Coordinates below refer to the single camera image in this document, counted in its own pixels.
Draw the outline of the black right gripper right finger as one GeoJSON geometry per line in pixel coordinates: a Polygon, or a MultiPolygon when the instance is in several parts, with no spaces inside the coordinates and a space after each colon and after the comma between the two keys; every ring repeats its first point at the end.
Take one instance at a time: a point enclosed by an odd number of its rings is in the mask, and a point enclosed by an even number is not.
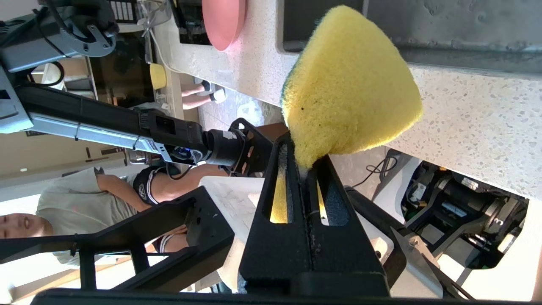
{"type": "Polygon", "coordinates": [[[309,270],[304,294],[389,297],[387,277],[328,156],[304,182],[309,270]]]}

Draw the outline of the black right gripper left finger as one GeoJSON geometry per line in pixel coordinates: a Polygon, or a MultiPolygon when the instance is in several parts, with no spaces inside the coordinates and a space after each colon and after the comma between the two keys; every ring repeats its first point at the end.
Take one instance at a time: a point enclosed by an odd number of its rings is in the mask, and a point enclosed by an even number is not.
{"type": "Polygon", "coordinates": [[[313,223],[310,213],[314,211],[311,187],[312,184],[300,176],[293,141],[290,133],[285,133],[273,145],[239,268],[246,293],[311,295],[313,223]],[[281,166],[286,168],[287,221],[277,224],[271,222],[271,211],[281,166]]]}

